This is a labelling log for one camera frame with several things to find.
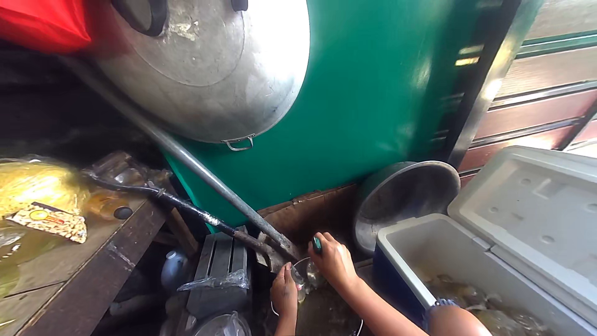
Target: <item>lid handle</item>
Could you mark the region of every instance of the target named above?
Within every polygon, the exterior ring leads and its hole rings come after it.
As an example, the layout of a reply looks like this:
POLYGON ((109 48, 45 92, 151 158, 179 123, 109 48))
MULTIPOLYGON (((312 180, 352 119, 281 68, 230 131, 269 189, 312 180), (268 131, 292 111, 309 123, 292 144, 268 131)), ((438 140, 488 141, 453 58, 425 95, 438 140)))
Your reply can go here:
POLYGON ((151 15, 151 23, 148 28, 135 15, 135 11, 128 5, 126 0, 112 0, 114 9, 127 21, 131 28, 147 36, 158 36, 164 30, 164 24, 168 17, 168 1, 147 0, 147 3, 151 15))
POLYGON ((254 136, 255 136, 255 134, 251 134, 251 135, 244 136, 244 137, 238 138, 238 139, 222 140, 222 142, 225 143, 226 145, 228 145, 228 148, 230 148, 231 151, 235 151, 235 152, 246 151, 247 149, 253 148, 253 137, 254 136), (249 140, 249 142, 251 144, 247 147, 234 147, 231 145, 231 143, 241 142, 243 140, 249 140))

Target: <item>metal pole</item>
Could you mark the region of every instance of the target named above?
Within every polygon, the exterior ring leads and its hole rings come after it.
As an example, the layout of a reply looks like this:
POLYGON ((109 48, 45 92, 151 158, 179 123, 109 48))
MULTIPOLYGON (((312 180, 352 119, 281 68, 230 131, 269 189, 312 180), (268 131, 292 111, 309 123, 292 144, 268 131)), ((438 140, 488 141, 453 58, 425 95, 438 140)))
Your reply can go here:
POLYGON ((283 234, 279 233, 252 207, 246 204, 238 195, 225 185, 216 175, 210 172, 196 157, 186 148, 180 145, 170 134, 155 126, 151 121, 145 119, 137 111, 135 106, 122 100, 108 85, 95 76, 89 67, 80 60, 59 56, 60 60, 68 66, 88 86, 99 93, 104 99, 112 104, 120 113, 124 114, 135 125, 139 126, 153 140, 160 144, 166 151, 184 163, 193 173, 199 175, 205 183, 214 188, 228 202, 237 208, 249 221, 255 224, 260 230, 267 234, 273 241, 280 245, 282 250, 296 260, 300 259, 299 250, 283 234))

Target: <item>red fabric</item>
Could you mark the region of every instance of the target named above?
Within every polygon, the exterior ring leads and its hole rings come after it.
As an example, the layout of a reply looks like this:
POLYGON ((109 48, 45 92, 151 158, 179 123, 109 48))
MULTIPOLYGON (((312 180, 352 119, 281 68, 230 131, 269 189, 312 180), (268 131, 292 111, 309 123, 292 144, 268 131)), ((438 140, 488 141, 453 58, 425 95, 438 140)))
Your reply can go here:
POLYGON ((0 0, 0 38, 44 53, 87 46, 84 0, 0 0))

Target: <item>green panel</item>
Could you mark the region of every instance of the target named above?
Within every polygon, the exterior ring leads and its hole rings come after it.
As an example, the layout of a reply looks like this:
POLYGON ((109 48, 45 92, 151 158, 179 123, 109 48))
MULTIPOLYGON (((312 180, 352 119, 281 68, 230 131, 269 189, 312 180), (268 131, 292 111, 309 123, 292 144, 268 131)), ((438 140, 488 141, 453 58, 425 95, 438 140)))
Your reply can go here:
MULTIPOLYGON (((426 158, 478 0, 309 0, 307 75, 289 113, 252 149, 181 142, 254 209, 426 158)), ((169 158, 194 202, 244 217, 169 158)))

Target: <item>person's right hand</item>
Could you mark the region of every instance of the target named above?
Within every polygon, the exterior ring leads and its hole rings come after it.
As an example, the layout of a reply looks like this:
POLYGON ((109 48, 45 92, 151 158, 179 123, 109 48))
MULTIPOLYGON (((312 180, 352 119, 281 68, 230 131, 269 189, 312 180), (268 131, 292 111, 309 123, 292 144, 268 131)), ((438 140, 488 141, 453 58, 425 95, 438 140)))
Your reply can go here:
POLYGON ((316 233, 315 237, 321 241, 321 255, 315 254, 313 245, 309 242, 309 256, 321 274, 338 291, 350 289, 359 277, 356 275, 355 266, 352 264, 350 252, 340 244, 332 235, 325 232, 316 233))

